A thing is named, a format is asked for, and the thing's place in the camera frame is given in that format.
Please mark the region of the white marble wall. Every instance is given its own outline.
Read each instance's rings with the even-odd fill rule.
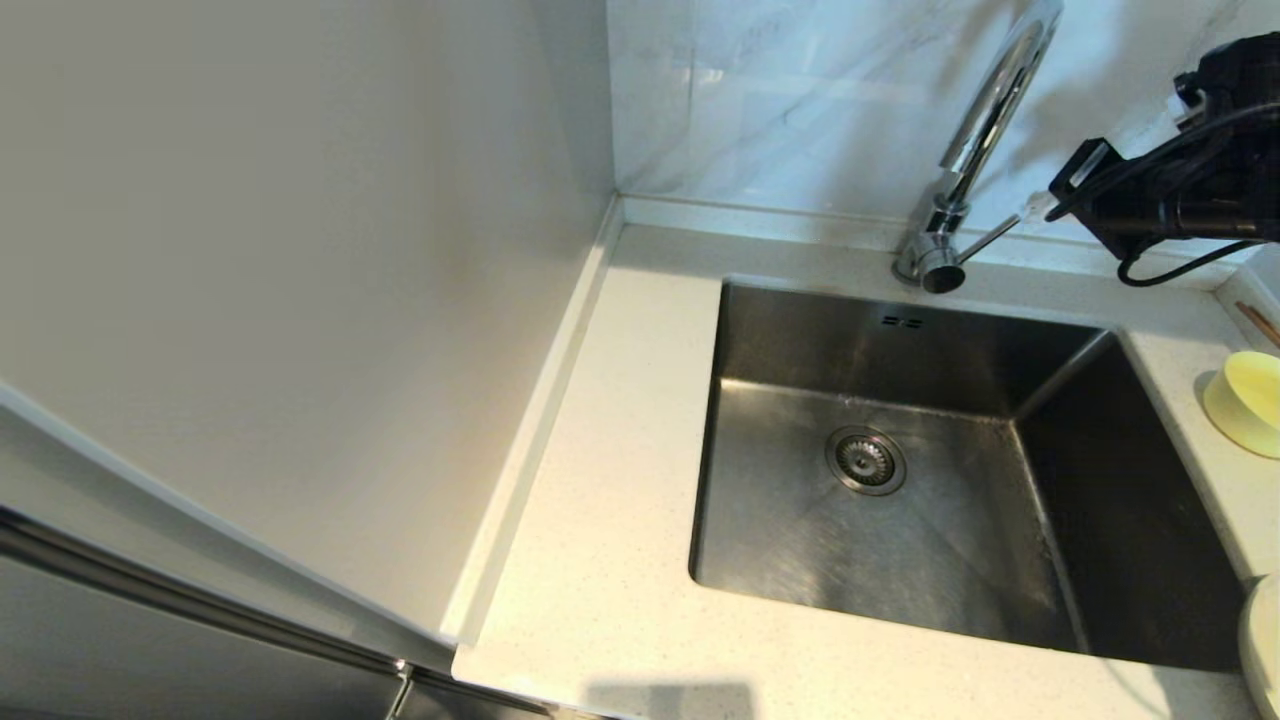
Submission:
[[[1088,137],[1134,154],[1172,135],[1175,74],[1222,42],[1280,29],[1280,0],[1065,1],[1057,38],[979,181],[970,228],[1023,209]],[[609,0],[618,187],[905,218],[1028,4]],[[1089,237],[1071,220],[1023,232]]]

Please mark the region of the countertop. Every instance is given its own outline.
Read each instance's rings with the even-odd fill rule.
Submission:
[[[891,256],[628,225],[590,318],[460,680],[613,716],[1253,717],[1229,674],[886,623],[701,587],[689,574],[721,283],[1117,329],[1242,579],[1280,568],[1280,462],[1222,437],[1197,393],[1245,341],[1212,295],[975,264],[941,297]]]

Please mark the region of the sink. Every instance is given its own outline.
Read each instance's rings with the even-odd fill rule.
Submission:
[[[1114,333],[730,282],[710,386],[698,583],[1239,667],[1242,585]]]

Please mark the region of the yellow dish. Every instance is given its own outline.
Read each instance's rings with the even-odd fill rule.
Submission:
[[[1280,459],[1280,357],[1233,354],[1204,389],[1204,413],[1240,447]]]

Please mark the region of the wall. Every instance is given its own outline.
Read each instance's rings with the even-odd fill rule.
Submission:
[[[1248,268],[1272,297],[1280,299],[1280,246],[1270,245],[1258,251],[1249,259]]]
[[[0,493],[28,518],[183,583],[383,655],[449,669],[452,650],[288,571],[3,407]]]
[[[1027,5],[609,0],[618,188],[906,218]],[[979,181],[969,228],[989,229],[1021,210],[1088,137],[1106,136],[1130,155],[1149,150],[1175,132],[1166,110],[1174,76],[1222,42],[1280,28],[1275,0],[1065,5],[1053,46]],[[1029,222],[1018,232],[1094,247],[1074,220]],[[1018,242],[1005,238],[984,254],[1016,258]],[[1112,273],[1115,261],[1103,266]]]
[[[613,190],[604,20],[4,3],[0,397],[436,628]]]

